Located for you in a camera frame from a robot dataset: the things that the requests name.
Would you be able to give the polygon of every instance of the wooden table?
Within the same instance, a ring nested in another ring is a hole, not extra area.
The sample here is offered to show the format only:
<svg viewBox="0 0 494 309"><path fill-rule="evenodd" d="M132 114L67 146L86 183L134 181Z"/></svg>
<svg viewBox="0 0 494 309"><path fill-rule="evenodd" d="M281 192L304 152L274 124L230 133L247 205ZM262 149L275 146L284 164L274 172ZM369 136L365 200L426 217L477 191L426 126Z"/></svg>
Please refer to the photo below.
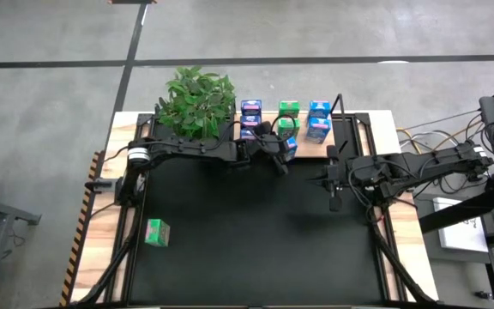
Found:
<svg viewBox="0 0 494 309"><path fill-rule="evenodd" d="M346 111L346 113L355 112L369 113L375 149L378 154L399 153L401 151L391 111ZM136 120L139 113L149 112L117 112L115 114L106 148L106 158L116 154L121 147L126 146L129 141L134 139ZM269 119L274 118L277 112L265 112L264 114L264 119ZM301 112L299 120L302 126L301 131L298 133L299 146L296 156L326 156L326 147L334 143L333 131L331 130L328 133L324 144L305 145L302 141L302 136L305 135L302 131L305 130L305 118L306 113ZM369 155L370 150L365 128L362 124L359 124L358 128L364 155ZM126 151L123 151L116 159L105 162L99 171L96 169L98 160L99 155L95 154L88 175L90 179L98 176L98 173L104 179L116 179L123 176L127 161ZM413 200L410 193L404 194L401 198L408 201ZM113 193L101 193L94 196L89 191L85 191L69 265L64 277L63 292L60 300L60 305L62 306L70 301L78 301L85 296L110 263L120 208L118 206L111 206L109 209L97 214L91 220L89 220L90 214L87 211L90 203L93 204L91 212L94 212L112 202ZM134 210L130 209L129 212L128 218L132 218ZM420 231L419 218L417 217L416 210L411 205L395 203L389 208L389 213L401 262L425 293L434 300L437 300L436 286L431 273L430 262L426 254L425 243ZM383 223L381 223L380 228L383 231ZM129 229L130 221L127 222L125 231L129 231ZM384 261L391 299L398 300L394 271L386 258L384 258ZM112 296L114 300L118 300L120 297L125 263L126 258L117 272ZM408 299L413 300L413 297L408 294Z"/></svg>

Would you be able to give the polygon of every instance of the concrete floor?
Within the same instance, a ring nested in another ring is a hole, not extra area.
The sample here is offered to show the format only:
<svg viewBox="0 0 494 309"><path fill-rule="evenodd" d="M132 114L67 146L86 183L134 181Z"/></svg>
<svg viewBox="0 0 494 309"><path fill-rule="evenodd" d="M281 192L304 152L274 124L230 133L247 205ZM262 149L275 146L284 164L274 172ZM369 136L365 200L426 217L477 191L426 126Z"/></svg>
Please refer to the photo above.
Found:
<svg viewBox="0 0 494 309"><path fill-rule="evenodd" d="M125 59L138 8L0 0L0 62ZM494 0L164 0L148 7L136 58L479 54L494 54ZM390 109L404 127L473 110L494 94L494 61L206 70L230 75L240 100L263 99L266 109L342 92L346 108ZM0 70L0 201L43 213L38 227L15 228L27 242L3 260L0 308L57 304L82 183L93 151L105 146L122 72ZM172 72L134 68L123 109L151 110ZM454 132L471 117L413 132ZM446 303L494 306L470 295L488 285L482 265L432 261L432 269Z"/></svg>

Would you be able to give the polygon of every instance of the blue box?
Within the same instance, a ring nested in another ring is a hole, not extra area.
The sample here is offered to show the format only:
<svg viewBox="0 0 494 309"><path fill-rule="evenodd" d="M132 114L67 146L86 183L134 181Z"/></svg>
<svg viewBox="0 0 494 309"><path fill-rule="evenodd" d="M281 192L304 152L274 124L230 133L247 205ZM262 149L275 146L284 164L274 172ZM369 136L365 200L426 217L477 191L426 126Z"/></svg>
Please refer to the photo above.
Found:
<svg viewBox="0 0 494 309"><path fill-rule="evenodd" d="M308 122L308 131L306 132L307 142L323 143L327 133L333 128L331 120L321 118L310 118Z"/></svg>
<svg viewBox="0 0 494 309"><path fill-rule="evenodd" d="M284 154L285 161L290 161L295 157L295 153L297 152L298 144L294 137L290 137L287 140L288 151Z"/></svg>
<svg viewBox="0 0 494 309"><path fill-rule="evenodd" d="M244 116L262 116L262 100L242 100L241 114Z"/></svg>
<svg viewBox="0 0 494 309"><path fill-rule="evenodd" d="M260 124L262 119L260 116L241 116L239 121L244 126L254 127L257 124Z"/></svg>
<svg viewBox="0 0 494 309"><path fill-rule="evenodd" d="M249 130L241 130L239 132L239 138L241 139L255 139L255 136L253 136L253 133Z"/></svg>
<svg viewBox="0 0 494 309"><path fill-rule="evenodd" d="M331 103L329 101L312 100L310 101L310 110L308 118L324 118L327 119L331 113Z"/></svg>

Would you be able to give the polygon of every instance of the green plant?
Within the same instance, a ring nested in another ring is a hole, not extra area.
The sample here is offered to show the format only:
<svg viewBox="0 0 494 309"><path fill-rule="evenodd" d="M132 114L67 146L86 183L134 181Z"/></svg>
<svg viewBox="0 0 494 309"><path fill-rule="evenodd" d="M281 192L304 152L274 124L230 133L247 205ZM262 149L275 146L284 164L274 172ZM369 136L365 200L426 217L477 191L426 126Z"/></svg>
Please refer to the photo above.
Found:
<svg viewBox="0 0 494 309"><path fill-rule="evenodd" d="M235 108L234 87L228 76L201 74L200 69L177 68L175 78L167 83L169 100L160 98L160 122L178 136L219 137L219 124L229 120Z"/></svg>

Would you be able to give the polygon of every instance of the green juice box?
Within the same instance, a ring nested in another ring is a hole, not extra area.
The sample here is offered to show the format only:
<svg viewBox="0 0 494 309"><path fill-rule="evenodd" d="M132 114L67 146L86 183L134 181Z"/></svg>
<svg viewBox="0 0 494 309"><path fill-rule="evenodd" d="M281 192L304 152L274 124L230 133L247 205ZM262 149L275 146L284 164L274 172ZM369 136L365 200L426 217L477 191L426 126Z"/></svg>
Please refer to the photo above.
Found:
<svg viewBox="0 0 494 309"><path fill-rule="evenodd" d="M281 115L291 115L294 118L298 117L298 112L300 111L300 104L298 101L282 101L280 102L280 116Z"/></svg>
<svg viewBox="0 0 494 309"><path fill-rule="evenodd" d="M292 119L280 118L278 120L278 136L280 137L294 136L295 138L297 138L299 128L300 128L300 121L298 121L298 118L295 118L294 132L293 132Z"/></svg>
<svg viewBox="0 0 494 309"><path fill-rule="evenodd" d="M170 227L161 219L148 219L144 242L154 246L169 246Z"/></svg>

